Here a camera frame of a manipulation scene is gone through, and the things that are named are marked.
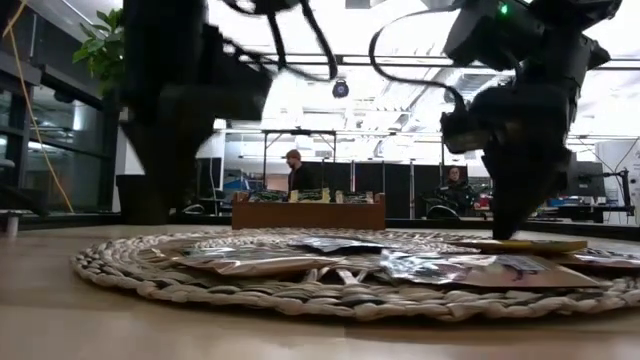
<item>wooden table surface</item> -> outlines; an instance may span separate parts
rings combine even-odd
[[[0,357],[7,360],[640,358],[640,309],[595,319],[472,325],[309,323],[188,310],[106,291],[68,266],[105,239],[210,227],[95,227],[0,239]],[[521,234],[523,238],[567,239]],[[597,246],[640,252],[634,244]]]

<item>man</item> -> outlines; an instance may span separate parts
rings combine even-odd
[[[287,165],[291,168],[289,173],[289,192],[292,190],[314,190],[318,188],[313,173],[302,164],[298,150],[289,151],[286,158]]]

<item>green leaves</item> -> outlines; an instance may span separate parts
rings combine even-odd
[[[91,76],[100,80],[100,91],[104,93],[118,86],[124,76],[124,29],[122,9],[113,9],[108,14],[98,11],[96,16],[104,24],[80,24],[87,40],[73,54],[73,62],[86,61]]]

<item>potted plant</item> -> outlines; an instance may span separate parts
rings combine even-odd
[[[73,54],[73,62],[86,61],[91,76],[100,81],[104,118],[116,121],[123,108],[118,96],[125,66],[123,11],[114,9],[108,14],[100,11],[96,14],[101,24],[91,27],[80,24],[87,39]],[[117,175],[116,185],[124,223],[163,225],[168,222],[169,209],[144,175]]]
[[[122,13],[122,9],[108,14],[98,11],[96,14],[103,24],[93,24],[91,28],[80,24],[87,40],[73,54],[73,62],[86,60],[91,77],[100,81],[102,96],[116,91],[124,77]]]

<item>electronic equipment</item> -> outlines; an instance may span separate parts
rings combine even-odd
[[[567,188],[561,191],[566,196],[591,198],[606,197],[602,163],[577,161],[575,154],[567,171]]]
[[[349,85],[347,85],[347,81],[344,79],[336,80],[336,83],[333,85],[332,94],[336,99],[342,99],[349,96]]]

